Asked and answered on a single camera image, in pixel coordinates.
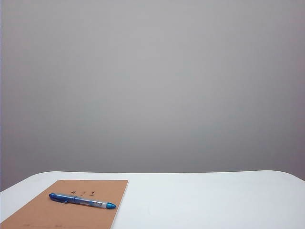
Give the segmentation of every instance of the pen barrel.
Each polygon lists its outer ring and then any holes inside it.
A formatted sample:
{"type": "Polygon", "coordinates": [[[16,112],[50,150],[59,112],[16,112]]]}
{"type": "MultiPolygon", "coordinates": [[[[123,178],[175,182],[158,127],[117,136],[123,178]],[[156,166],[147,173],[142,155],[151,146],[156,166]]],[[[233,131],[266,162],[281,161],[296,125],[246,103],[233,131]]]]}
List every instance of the pen barrel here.
{"type": "Polygon", "coordinates": [[[76,197],[74,199],[74,203],[88,205],[88,206],[97,207],[97,208],[107,208],[107,202],[96,201],[96,200],[92,200],[92,199],[83,199],[80,197],[76,197]]]}

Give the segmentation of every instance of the white table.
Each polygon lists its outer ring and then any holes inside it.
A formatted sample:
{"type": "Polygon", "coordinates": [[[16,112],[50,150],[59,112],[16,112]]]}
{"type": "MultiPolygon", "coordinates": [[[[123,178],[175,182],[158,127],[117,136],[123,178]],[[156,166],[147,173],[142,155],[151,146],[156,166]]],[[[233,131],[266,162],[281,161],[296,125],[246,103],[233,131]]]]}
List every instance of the white table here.
{"type": "Polygon", "coordinates": [[[305,228],[305,181],[278,171],[39,173],[1,192],[1,222],[60,179],[129,180],[113,229],[305,228]]]}

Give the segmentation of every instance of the brown notebook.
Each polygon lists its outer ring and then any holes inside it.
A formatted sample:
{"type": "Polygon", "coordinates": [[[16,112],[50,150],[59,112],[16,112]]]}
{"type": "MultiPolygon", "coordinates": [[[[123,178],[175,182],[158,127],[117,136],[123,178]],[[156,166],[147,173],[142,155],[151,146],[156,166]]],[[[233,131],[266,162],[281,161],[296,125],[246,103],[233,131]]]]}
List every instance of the brown notebook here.
{"type": "Polygon", "coordinates": [[[1,223],[1,229],[109,229],[124,195],[127,180],[59,180],[1,223]],[[116,209],[53,201],[64,193],[107,201],[116,209]]]}

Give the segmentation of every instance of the white wall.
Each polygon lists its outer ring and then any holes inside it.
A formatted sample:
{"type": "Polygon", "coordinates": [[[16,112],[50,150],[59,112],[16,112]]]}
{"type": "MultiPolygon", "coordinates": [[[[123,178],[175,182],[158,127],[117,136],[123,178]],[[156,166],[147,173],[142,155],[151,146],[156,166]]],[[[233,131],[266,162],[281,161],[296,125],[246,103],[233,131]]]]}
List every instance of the white wall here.
{"type": "Polygon", "coordinates": [[[305,1],[2,1],[2,189],[49,170],[305,179],[305,1]]]}

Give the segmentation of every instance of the pen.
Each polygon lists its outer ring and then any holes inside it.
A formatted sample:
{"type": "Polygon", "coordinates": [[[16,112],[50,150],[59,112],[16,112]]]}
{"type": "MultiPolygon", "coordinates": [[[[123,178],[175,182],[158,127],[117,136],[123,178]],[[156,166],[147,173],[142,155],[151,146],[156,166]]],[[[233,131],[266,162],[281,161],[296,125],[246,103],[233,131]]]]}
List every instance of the pen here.
{"type": "Polygon", "coordinates": [[[98,207],[98,208],[106,208],[106,209],[115,209],[116,205],[110,202],[104,202],[99,200],[93,200],[93,199],[85,199],[78,196],[73,195],[66,195],[66,194],[60,194],[60,193],[50,193],[49,197],[51,200],[61,202],[61,203],[72,203],[72,204],[82,204],[82,205],[88,205],[92,207],[98,207]]]}

